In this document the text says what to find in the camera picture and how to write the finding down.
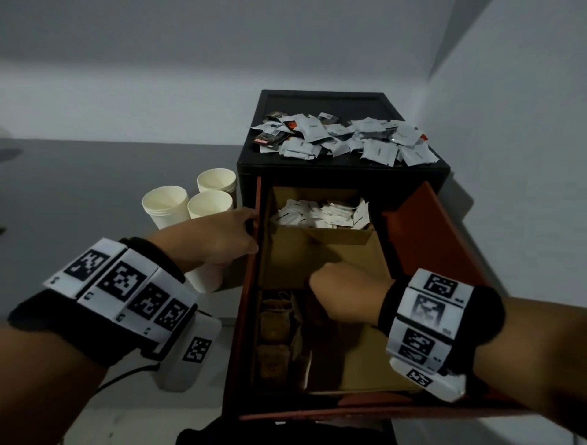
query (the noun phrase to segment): open drawer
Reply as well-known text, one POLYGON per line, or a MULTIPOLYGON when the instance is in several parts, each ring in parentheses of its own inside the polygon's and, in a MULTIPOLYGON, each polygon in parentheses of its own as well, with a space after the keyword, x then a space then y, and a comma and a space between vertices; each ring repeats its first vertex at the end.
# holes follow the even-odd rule
POLYGON ((223 415, 241 420, 283 420, 520 413, 523 407, 491 389, 482 397, 465 397, 453 404, 437 400, 391 369, 385 336, 366 325, 336 323, 329 331, 336 335, 313 338, 312 364, 301 388, 259 384, 255 354, 264 293, 302 289, 304 279, 326 261, 348 261, 372 274, 392 277, 402 271, 413 274, 423 267, 472 285, 486 284, 473 252, 428 183, 396 210, 382 211, 377 203, 370 203, 373 225, 365 230, 274 227, 269 223, 280 205, 278 201, 287 197, 319 200, 321 193, 351 192, 273 188, 257 178, 255 206, 261 217, 254 223, 252 234, 260 249, 248 258, 223 415))

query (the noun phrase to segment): qr code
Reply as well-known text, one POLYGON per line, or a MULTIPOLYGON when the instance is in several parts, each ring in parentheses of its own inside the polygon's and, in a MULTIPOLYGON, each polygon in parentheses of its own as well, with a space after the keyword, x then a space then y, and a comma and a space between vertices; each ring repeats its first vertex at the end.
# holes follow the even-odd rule
POLYGON ((182 360, 185 362, 202 363, 211 344, 211 340, 194 337, 182 360))
POLYGON ((169 294, 160 287, 149 283, 129 304, 129 310, 150 320, 155 313, 165 304, 169 294))
POLYGON ((432 338, 410 328, 406 329, 403 342, 412 349, 426 355, 430 355, 430 351, 432 351, 436 343, 432 338))
POLYGON ((98 267, 104 264, 108 258, 110 258, 109 255, 90 249, 71 263, 64 270, 64 273, 77 278, 79 281, 85 281, 91 276, 91 274, 96 272, 98 267))
POLYGON ((418 294, 411 310, 412 320, 425 326, 438 327, 446 305, 430 297, 418 294))
POLYGON ((146 279, 146 275, 120 261, 102 278, 97 287, 126 302, 146 279))
POLYGON ((411 350, 404 345, 400 346, 400 349, 397 351, 397 353, 402 357, 411 360, 412 362, 418 363, 419 365, 426 363, 426 356, 424 354, 416 352, 415 350, 411 350))
POLYGON ((433 294, 451 298, 457 288, 458 283, 451 279, 440 277, 438 275, 430 274, 430 277, 424 285, 424 290, 432 292, 433 294))
POLYGON ((409 378, 410 380, 412 380, 413 382, 416 382, 418 385, 420 385, 424 388, 432 383, 432 379, 430 379, 429 377, 426 377, 424 374, 422 374, 421 372, 419 372, 415 369, 412 369, 406 375, 406 377, 409 378))
POLYGON ((153 323, 167 329, 168 331, 173 331, 187 310, 188 307, 186 305, 181 301, 172 298, 153 323))

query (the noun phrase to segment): black cable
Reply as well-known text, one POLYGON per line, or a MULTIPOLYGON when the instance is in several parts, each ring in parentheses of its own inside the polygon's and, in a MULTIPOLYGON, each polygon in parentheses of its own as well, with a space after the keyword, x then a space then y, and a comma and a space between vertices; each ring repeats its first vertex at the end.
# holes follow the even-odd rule
POLYGON ((94 393, 94 395, 98 394, 100 391, 105 390, 106 388, 108 388, 110 385, 115 384, 116 382, 121 381, 122 379, 125 379, 128 376, 131 376, 133 374, 136 374, 137 372, 142 372, 142 371, 158 371, 159 367, 161 366, 161 363, 155 363, 154 365, 147 365, 147 366, 142 366, 140 368, 136 368, 133 369, 131 371, 125 372, 124 374, 119 375, 118 377, 115 377, 114 379, 112 379, 109 382, 106 382, 105 384, 103 384, 101 387, 99 387, 98 389, 96 389, 96 392, 94 393))

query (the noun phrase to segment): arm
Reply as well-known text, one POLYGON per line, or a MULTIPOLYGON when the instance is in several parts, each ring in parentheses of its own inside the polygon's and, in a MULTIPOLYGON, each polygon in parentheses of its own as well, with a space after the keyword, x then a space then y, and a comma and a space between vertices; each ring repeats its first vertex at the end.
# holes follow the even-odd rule
MULTIPOLYGON (((310 286, 328 315, 377 326, 392 281, 345 264, 326 264, 310 286)), ((477 348, 474 373, 549 419, 587 436, 587 309, 503 299, 505 325, 477 348)))
MULTIPOLYGON (((148 240, 182 272, 203 262, 228 263, 257 252, 256 242, 244 230, 244 222, 256 216, 254 210, 241 208, 182 222, 155 232, 148 240)), ((79 335, 91 333, 85 332, 82 324, 79 335)), ((3 443, 58 443, 107 372, 107 367, 47 331, 0 328, 0 357, 3 443)))

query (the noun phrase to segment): paper cup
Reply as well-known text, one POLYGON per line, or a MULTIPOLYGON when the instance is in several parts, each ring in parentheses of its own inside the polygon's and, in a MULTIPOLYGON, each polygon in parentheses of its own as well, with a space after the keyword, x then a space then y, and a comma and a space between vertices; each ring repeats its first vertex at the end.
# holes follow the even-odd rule
POLYGON ((227 212, 232 209, 232 197, 225 191, 210 190, 198 193, 187 203, 191 218, 227 212))
POLYGON ((232 197, 232 207, 236 208, 237 174, 232 170, 227 168, 212 168, 211 170, 200 173, 196 181, 200 192, 221 190, 228 193, 232 197))
MULTIPOLYGON (((232 197, 227 192, 209 190, 198 193, 190 199, 187 208, 192 218, 200 218, 232 210, 232 202, 232 197)), ((224 266, 206 263, 188 272, 185 277, 196 291, 201 294, 209 294, 217 291, 222 285, 223 270, 224 266)))
POLYGON ((164 186, 151 190, 143 197, 143 208, 159 229, 190 219, 188 197, 184 188, 164 186))

